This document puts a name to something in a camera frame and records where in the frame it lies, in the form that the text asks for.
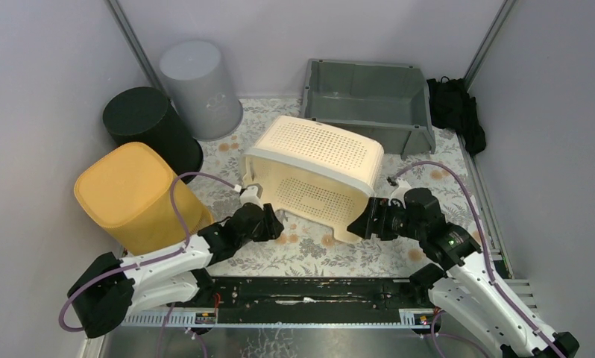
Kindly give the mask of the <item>large grey plastic bin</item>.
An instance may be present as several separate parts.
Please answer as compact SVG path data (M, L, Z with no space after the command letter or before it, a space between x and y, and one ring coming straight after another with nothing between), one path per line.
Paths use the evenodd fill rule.
M174 45L163 53L159 70L175 109L194 138L213 141L238 128L242 104L216 45L203 40Z

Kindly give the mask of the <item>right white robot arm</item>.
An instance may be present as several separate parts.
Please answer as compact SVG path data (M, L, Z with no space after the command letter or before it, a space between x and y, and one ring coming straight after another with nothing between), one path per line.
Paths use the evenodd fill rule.
M368 239L418 241L430 264L410 276L413 304L433 304L466 327L499 357L574 357L578 340L543 322L494 273L488 255L463 228L445 219L438 199L425 188L403 200L370 198L347 230Z

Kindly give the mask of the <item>black ribbed plastic bin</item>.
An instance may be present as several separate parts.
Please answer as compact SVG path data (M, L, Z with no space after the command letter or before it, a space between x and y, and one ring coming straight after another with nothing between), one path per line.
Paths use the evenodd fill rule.
M142 142L181 175L199 172L204 154L170 99L153 87L134 87L113 97L102 122L117 145Z

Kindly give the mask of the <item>yellow perforated plastic basket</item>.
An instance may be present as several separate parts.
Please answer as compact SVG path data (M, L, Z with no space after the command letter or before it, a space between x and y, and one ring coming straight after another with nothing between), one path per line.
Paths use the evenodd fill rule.
M74 194L86 214L130 254L178 244L213 215L167 162L141 142L124 144L83 172Z

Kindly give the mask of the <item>cream perforated plastic basket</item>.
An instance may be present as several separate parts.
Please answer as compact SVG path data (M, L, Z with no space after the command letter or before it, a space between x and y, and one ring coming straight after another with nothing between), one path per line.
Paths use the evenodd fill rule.
M362 236L347 230L375 195L383 147L332 125L277 117L240 159L242 182L260 187L260 198L354 244Z

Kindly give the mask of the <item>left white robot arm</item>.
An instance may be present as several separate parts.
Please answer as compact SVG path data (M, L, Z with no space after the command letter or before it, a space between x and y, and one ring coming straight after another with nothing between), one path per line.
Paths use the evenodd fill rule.
M67 292L59 324L93 339L153 307L187 301L202 307L213 296L205 268L233 257L248 242L275 240L283 230L270 204L248 203L183 243L121 259L102 254Z

